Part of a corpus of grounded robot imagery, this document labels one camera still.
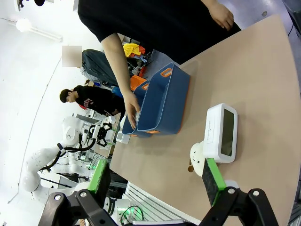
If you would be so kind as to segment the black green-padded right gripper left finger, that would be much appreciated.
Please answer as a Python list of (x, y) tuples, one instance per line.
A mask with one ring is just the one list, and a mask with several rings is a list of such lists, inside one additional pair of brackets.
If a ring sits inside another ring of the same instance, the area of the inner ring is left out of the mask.
[(79, 219), (87, 219), (91, 226), (112, 226), (113, 219), (104, 209), (110, 183), (109, 164), (100, 160), (88, 188), (70, 195), (62, 192), (49, 195), (39, 225), (74, 226)]

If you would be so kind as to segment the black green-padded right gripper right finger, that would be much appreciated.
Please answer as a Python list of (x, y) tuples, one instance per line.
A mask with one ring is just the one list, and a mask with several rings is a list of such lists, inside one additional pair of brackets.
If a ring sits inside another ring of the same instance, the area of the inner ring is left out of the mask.
[(227, 186), (214, 159), (205, 159), (202, 179), (211, 205), (201, 226), (222, 226), (229, 216), (238, 217), (243, 226), (277, 226), (271, 204), (262, 189), (245, 193)]

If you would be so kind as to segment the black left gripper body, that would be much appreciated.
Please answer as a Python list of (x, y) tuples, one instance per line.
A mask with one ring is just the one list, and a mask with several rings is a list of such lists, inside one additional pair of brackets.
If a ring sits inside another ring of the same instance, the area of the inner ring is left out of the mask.
[(93, 132), (93, 139), (96, 142), (101, 143), (102, 140), (105, 140), (105, 129), (100, 125), (95, 125), (94, 132)]

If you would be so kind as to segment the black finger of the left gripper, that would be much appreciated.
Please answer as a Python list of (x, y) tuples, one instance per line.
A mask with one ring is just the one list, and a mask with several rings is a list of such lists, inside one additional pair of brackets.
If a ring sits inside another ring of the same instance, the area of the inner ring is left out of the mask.
[(109, 130), (118, 131), (117, 129), (113, 128), (113, 125), (111, 123), (107, 123), (107, 122), (103, 122), (101, 127), (102, 127), (102, 130), (105, 132), (109, 131)]
[(107, 142), (106, 139), (104, 137), (101, 137), (101, 138), (98, 138), (97, 139), (97, 144), (99, 146), (102, 146), (102, 147), (106, 147), (108, 145), (113, 145), (113, 143), (110, 143), (110, 142)]

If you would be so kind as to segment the person's left hand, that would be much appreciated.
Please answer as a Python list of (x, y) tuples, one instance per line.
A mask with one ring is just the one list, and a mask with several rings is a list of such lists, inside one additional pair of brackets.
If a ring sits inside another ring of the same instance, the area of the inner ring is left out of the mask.
[(234, 15), (223, 4), (215, 2), (211, 6), (209, 6), (208, 9), (212, 19), (219, 26), (226, 29), (227, 31), (229, 31), (233, 27)]

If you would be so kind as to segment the person's right hand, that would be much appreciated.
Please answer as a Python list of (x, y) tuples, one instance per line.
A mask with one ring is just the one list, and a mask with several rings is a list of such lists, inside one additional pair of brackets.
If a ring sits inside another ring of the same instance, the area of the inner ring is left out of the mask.
[(125, 109), (127, 113), (128, 120), (132, 129), (136, 127), (136, 113), (140, 112), (140, 105), (136, 95), (130, 90), (122, 91), (124, 98)]

